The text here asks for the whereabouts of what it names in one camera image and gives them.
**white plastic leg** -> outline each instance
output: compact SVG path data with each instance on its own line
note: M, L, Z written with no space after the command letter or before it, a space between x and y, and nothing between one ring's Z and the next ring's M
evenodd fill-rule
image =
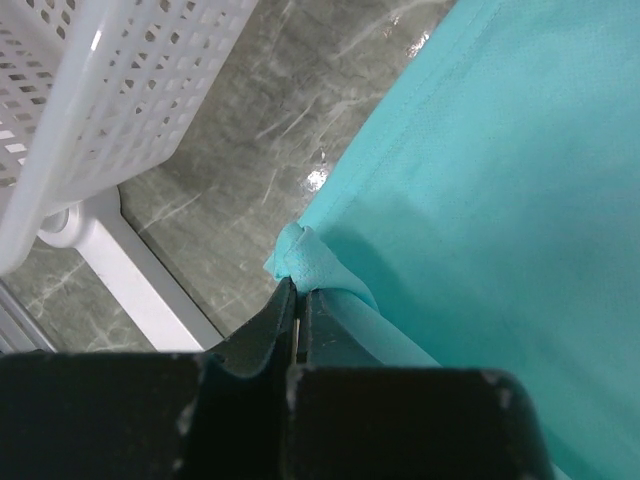
M84 257L159 351L202 351L222 340L120 213L117 188L50 217L40 238Z

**gray marble tile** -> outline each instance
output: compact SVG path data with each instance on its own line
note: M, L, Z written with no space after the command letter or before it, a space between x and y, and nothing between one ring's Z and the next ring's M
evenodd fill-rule
M276 235L451 4L262 0L173 157L121 186L125 218L223 334L264 305ZM7 280L65 349L150 348L74 252L38 243Z

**perforated basket wall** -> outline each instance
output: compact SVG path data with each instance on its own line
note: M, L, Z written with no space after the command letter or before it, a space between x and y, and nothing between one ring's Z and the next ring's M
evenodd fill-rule
M80 201L168 159L257 0L131 1L133 14L121 26L104 88L52 203ZM0 189L19 181L28 161L84 2L11 0L0 6Z

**teal cloth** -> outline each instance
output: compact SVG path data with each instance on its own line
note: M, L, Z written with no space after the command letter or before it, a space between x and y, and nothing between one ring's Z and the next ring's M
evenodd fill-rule
M271 271L428 353L389 363L515 373L570 477L638 478L639 81L638 0L459 0Z

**white plastic rod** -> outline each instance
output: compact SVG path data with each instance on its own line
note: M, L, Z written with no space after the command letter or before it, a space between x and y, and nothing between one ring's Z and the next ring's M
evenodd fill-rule
M56 247L77 249L158 351L202 351L222 340L122 218L117 189L62 215L62 221L49 222L58 231L41 230L40 237Z

